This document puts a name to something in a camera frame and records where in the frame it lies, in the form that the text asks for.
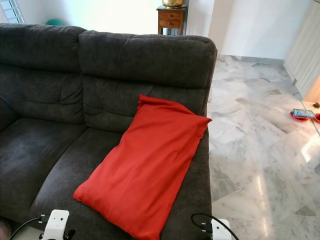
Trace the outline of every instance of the wooden side table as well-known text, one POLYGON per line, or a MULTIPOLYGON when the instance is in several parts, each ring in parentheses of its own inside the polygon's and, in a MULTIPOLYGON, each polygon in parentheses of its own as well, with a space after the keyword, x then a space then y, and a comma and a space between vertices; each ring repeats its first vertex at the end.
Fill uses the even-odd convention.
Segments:
POLYGON ((179 35, 184 32, 184 19, 186 7, 165 8, 163 5, 158 7, 158 34, 164 34, 164 28, 179 29, 179 35))

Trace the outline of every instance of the pillow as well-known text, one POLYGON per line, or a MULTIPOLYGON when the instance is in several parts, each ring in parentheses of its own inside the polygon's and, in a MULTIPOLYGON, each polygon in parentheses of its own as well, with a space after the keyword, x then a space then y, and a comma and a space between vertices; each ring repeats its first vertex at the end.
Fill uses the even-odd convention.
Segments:
POLYGON ((159 240, 210 121, 180 103, 140 95, 119 145, 73 197, 132 237, 159 240))

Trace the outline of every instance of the gray sofa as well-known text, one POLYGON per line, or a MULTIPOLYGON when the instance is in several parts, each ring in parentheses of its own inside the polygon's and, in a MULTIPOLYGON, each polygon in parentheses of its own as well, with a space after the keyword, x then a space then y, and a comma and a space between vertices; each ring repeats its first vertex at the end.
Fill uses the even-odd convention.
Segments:
MULTIPOLYGON (((23 223, 69 210, 75 240, 132 239, 72 194, 119 143, 139 94, 205 115, 216 56, 199 36, 1 24, 1 216, 23 223)), ((211 213, 208 131, 161 239, 205 239, 190 221, 196 211, 211 213)))

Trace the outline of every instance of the white marble floor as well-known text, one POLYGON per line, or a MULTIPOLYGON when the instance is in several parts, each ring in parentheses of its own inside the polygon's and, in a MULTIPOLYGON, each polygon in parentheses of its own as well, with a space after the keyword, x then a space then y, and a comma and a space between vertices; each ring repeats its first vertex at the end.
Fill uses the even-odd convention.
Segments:
POLYGON ((320 239, 320 136, 280 65, 219 56, 208 103, 212 214, 242 240, 320 239))

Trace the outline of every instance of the sofa seat cushion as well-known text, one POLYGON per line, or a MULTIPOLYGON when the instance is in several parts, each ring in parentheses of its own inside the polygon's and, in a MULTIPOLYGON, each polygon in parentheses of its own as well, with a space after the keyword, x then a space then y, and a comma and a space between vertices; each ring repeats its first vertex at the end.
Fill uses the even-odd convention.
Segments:
POLYGON ((29 209, 48 173, 85 131, 84 124, 20 118, 1 133, 1 215, 18 222, 29 209))
MULTIPOLYGON (((89 178, 122 134, 88 128, 56 163, 35 198, 29 218, 49 214, 53 209, 68 210, 66 228, 76 231, 76 239, 131 240, 129 234, 109 223, 89 206, 72 198, 77 187, 89 178)), ((190 221, 197 211, 211 213, 208 130, 200 140, 195 156, 161 233, 163 240, 203 240, 209 235, 190 221)))
POLYGON ((75 229, 77 239, 131 240, 129 234, 72 198, 76 188, 119 144, 121 137, 120 133, 88 128, 51 170, 33 202, 29 217, 50 214, 53 209, 68 210, 67 229, 75 229))

